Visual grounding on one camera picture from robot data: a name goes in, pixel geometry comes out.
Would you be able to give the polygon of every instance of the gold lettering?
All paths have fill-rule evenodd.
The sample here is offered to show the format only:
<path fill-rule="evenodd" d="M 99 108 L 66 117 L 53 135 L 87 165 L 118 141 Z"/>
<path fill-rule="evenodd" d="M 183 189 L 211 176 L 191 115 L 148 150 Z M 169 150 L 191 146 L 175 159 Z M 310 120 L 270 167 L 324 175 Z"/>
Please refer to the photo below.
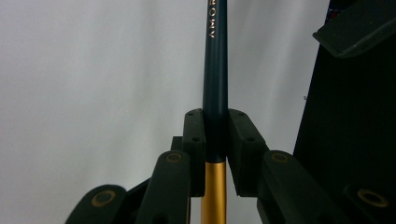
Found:
<path fill-rule="evenodd" d="M 209 9 L 209 16 L 215 16 L 216 15 L 216 9 L 215 8 L 210 8 Z"/>
<path fill-rule="evenodd" d="M 209 29 L 215 29 L 215 20 L 210 20 Z"/>

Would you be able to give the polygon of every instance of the white backdrop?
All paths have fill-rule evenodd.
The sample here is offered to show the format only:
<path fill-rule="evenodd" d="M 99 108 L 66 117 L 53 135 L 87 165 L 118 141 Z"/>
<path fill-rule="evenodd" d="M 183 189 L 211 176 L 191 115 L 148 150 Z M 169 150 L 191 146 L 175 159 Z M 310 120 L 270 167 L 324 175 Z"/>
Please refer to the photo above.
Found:
<path fill-rule="evenodd" d="M 271 149 L 293 151 L 328 4 L 229 1 L 229 105 Z M 89 190 L 151 175 L 201 107 L 205 17 L 206 1 L 1 1 L 0 223 L 64 223 Z M 228 223 L 261 223 L 228 182 Z"/>

